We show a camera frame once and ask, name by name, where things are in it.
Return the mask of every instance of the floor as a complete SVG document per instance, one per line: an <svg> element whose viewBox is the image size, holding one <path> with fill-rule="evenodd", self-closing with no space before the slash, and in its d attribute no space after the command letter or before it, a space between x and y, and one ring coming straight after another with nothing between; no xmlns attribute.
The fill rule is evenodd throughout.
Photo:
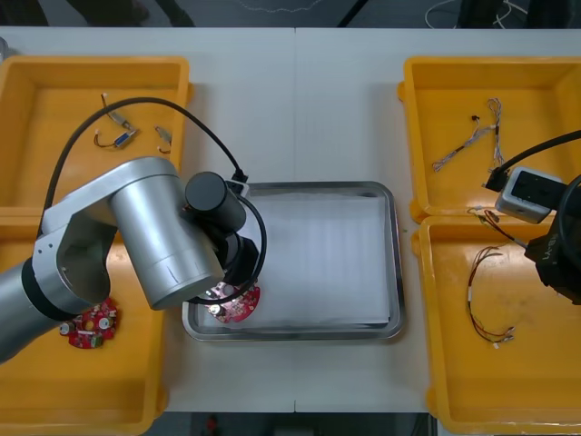
<svg viewBox="0 0 581 436"><path fill-rule="evenodd" d="M211 436L209 413L165 413L145 436ZM412 434L415 413L219 413L220 436L395 436ZM428 434L426 414L416 435Z"/></svg>
<svg viewBox="0 0 581 436"><path fill-rule="evenodd" d="M86 22L66 0L39 0L50 25L84 26ZM169 26L170 22L155 0L139 0L150 12L142 25ZM335 27L356 0L176 0L199 27ZM438 0L369 0L353 19L351 27L425 28L424 14ZM512 0L527 8L528 0ZM460 2L452 0L433 12L434 27L452 27ZM297 12L274 10L300 9ZM503 21L506 28L522 27L524 16L513 12Z"/></svg>

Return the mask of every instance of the white cable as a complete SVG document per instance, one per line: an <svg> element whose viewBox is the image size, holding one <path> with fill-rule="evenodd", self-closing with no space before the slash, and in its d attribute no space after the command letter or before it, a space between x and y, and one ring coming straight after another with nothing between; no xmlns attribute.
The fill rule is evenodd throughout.
<svg viewBox="0 0 581 436"><path fill-rule="evenodd" d="M518 10L518 12L522 12L523 14L525 14L525 15L528 15L528 11L527 11L526 9L524 9L524 8L520 7L519 5L515 5L515 4L514 4L514 3L512 3L512 2L508 2L508 0L505 0L505 2L504 2L504 3L505 3L506 5L509 5L509 6L512 6L512 7L514 7L515 9L517 9L517 10Z"/></svg>
<svg viewBox="0 0 581 436"><path fill-rule="evenodd" d="M506 14L502 15L501 17L499 17L497 15L497 21L495 21L493 23L493 25L499 25L501 29L506 29L505 26L502 24L502 20L504 20L506 17L508 17L510 14L512 14L512 6L509 5L508 3L505 3L505 5L508 6L508 11Z"/></svg>
<svg viewBox="0 0 581 436"><path fill-rule="evenodd" d="M428 15L437 7L439 6L443 6L443 5L447 5L448 3L454 3L456 2L456 0L444 0L443 2L439 2L436 3L435 5L433 5L432 7L430 7L430 9L428 9L426 11L426 13L424 14L424 21L426 22L426 25L430 28L430 29L435 29L436 27L434 27L433 25L431 25L428 21Z"/></svg>
<svg viewBox="0 0 581 436"><path fill-rule="evenodd" d="M315 0L309 6L297 7L295 9L287 9L286 7L279 7L277 9L266 9L265 7L246 5L244 2L242 2L242 0L234 0L234 1L236 3L238 3L240 6L242 6L244 9L251 11L251 12L266 12L267 14L278 14L280 12L286 12L287 14L294 14L294 13L300 12L300 11L310 11L313 7L318 5L323 0Z"/></svg>
<svg viewBox="0 0 581 436"><path fill-rule="evenodd" d="M436 27L434 27L433 25L431 25L431 24L429 23L429 20L428 20L428 15L429 15L429 14L431 14L432 12L434 12L434 10L435 10L436 8L438 8L438 7L440 7L440 6L443 6L443 5L447 5L448 3L454 3L454 2L456 2L456 1L457 1L457 0L444 0L443 2L439 2L439 3L436 3L435 5L431 6L431 7L430 7L430 9L428 9L428 10L426 11L426 13L424 14L424 21L426 22L426 25L427 25L427 26L428 26L430 29L435 29ZM508 0L504 0L504 2L502 2L502 3L503 3L503 5L506 5L506 6L508 6L508 12L506 12L506 13L505 13L504 15L502 15L502 16L498 16L498 15L497 15L497 20L496 20L494 23L492 23L493 25L499 25L501 29L506 29L506 28L505 28L505 26L502 24L502 20L504 20L505 18L507 18L507 17L508 17L508 16L509 16L509 15L512 13L512 10L513 10L513 8L514 8L514 9L516 9L516 10L518 10L519 12L523 13L524 15L527 15L527 14L528 14L528 12L527 12L527 10L526 10L526 9L524 9L524 8L520 7L519 5L515 5L514 3L512 3L512 2L509 2Z"/></svg>

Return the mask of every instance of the robotic arm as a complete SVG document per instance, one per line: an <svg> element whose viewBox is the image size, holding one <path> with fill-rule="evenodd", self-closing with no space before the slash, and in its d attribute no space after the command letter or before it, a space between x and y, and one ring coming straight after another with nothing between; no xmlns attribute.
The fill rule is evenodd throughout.
<svg viewBox="0 0 581 436"><path fill-rule="evenodd" d="M552 210L556 217L548 233L527 245L525 256L535 263L541 282L581 304L581 175L569 185L558 177L511 166L554 146L581 139L581 131L564 134L525 150L496 168L486 187L500 193L496 208L527 223L541 223Z"/></svg>
<svg viewBox="0 0 581 436"><path fill-rule="evenodd" d="M55 172L54 186L59 164ZM48 203L53 193L49 186ZM242 203L259 222L260 255L236 233L246 220ZM173 165L157 157L123 163L69 193L45 209L41 229L32 257L0 275L0 363L108 297L105 262L117 231L154 310L237 298L256 281L266 252L264 223L248 200L215 173L196 174L184 189ZM240 290L220 300L196 297L220 281Z"/></svg>

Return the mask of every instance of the black cable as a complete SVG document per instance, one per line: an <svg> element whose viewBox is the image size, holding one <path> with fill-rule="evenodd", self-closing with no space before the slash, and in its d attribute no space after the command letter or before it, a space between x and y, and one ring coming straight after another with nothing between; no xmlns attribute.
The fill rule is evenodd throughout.
<svg viewBox="0 0 581 436"><path fill-rule="evenodd" d="M218 146L222 149L222 151L226 154L226 156L228 156L228 159L230 159L230 162L232 162L232 165L234 165L234 168L236 169L236 172L234 173L234 176L232 178L235 180L236 179L244 179L243 181L244 182L246 181L246 179L245 179L246 176L244 175L244 172L242 171L242 169L238 165L238 162L236 162L236 159L234 159L234 156L232 155L230 150L228 150L228 147L226 147L226 145L224 145L224 143L220 140L220 138L218 136L216 136L214 134L214 132L212 130L210 130L204 123L202 123L198 118L196 118L193 114L191 114L187 109L184 109L183 107L179 106L178 104L176 104L174 102L170 102L169 100L165 100L165 99L157 98L157 97L126 98L124 100L120 100L118 102L111 103L108 106L104 107L103 109L100 109L97 112L95 112L94 114L92 114L91 116L89 116L89 118L87 118L81 125L79 125L79 127L77 127L77 129L73 132L73 134L71 135L69 140L64 145L63 151L61 152L61 155L59 156L58 161L56 161L56 165L54 166L54 170L53 170L53 175L51 176L51 180L50 180L50 182L48 184L48 188L46 190L46 197L44 199L43 213L41 216L40 223L38 224L38 232L36 234L37 238L43 233L42 225L43 225L44 212L46 211L46 209L48 209L49 207L51 207L53 205L54 193L56 191L56 185L58 184L58 179L59 179L61 172L63 170L64 162L66 161L67 156L71 152L71 149L73 148L74 143L76 143L76 141L79 139L81 134L83 134L83 132L92 123L97 121L103 115L109 114L110 112L114 111L115 109L119 109L120 107L128 106L130 104L140 104L140 103L153 103L153 104L161 104L163 106L168 106L168 107L171 107L173 110L179 112L180 114L184 115L185 117L187 117L189 120L191 120L193 123L195 123L198 127L200 127L206 134L208 134L208 136L210 136L211 139L216 144L218 144Z"/></svg>
<svg viewBox="0 0 581 436"><path fill-rule="evenodd" d="M205 300L205 299L200 298L200 297L194 297L191 300L189 300L189 302L192 302L194 304L204 304L206 306L211 306L213 304L224 304L226 302L231 302L232 300L240 297L245 292L247 292L251 288L251 286L253 286L256 283L256 280L258 279L258 276L260 275L260 273L262 271L262 266L264 265L264 259L266 259L266 226L264 225L264 221L262 220L261 214L258 212L258 210L254 206L254 204L249 202L246 198L242 197L241 195L236 195L236 197L238 198L238 200L242 204L244 204L246 207L248 207L250 209L250 211L252 212L252 214L256 218L256 222L258 223L258 226L261 230L261 253L258 256L258 261L256 262L256 267L254 268L254 272L252 273L251 278L248 279L240 287L240 289L238 291L234 292L232 295L229 295L229 296L221 298L221 299L216 299L216 300Z"/></svg>
<svg viewBox="0 0 581 436"><path fill-rule="evenodd" d="M577 186L581 183L581 175L578 175L573 182L567 185L561 200L559 201L559 207L556 211L556 228L558 232L559 241L561 242L561 246L563 248L563 252L565 253L566 258L579 270L581 271L581 258L576 252L575 246L571 243L569 238L566 235L566 208L569 205L569 201L571 200L572 194L577 188Z"/></svg>
<svg viewBox="0 0 581 436"><path fill-rule="evenodd" d="M544 152L545 150L548 150L549 148L553 148L557 145L570 143L571 141L575 141L577 139L581 139L581 130L575 130L574 132L570 132L568 134L562 134L561 136L558 136L558 137L553 138L553 139L549 139L548 141L544 141L541 144L530 147L529 149L526 149L524 152L519 153L516 156L508 159L502 165L495 168L492 172L492 175L490 176L490 179L492 180L492 179L496 178L500 174L507 171L514 164L517 164L520 161L522 161L523 159L528 158L528 156L532 156L533 154Z"/></svg>

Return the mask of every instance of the connector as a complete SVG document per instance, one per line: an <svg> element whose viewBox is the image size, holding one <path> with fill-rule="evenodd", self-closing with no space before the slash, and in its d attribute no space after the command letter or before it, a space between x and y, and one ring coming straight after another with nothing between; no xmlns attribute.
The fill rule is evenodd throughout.
<svg viewBox="0 0 581 436"><path fill-rule="evenodd" d="M132 130L131 132L125 132L115 139L114 144L115 148L123 148L128 143L130 143L133 138L139 133L139 130Z"/></svg>

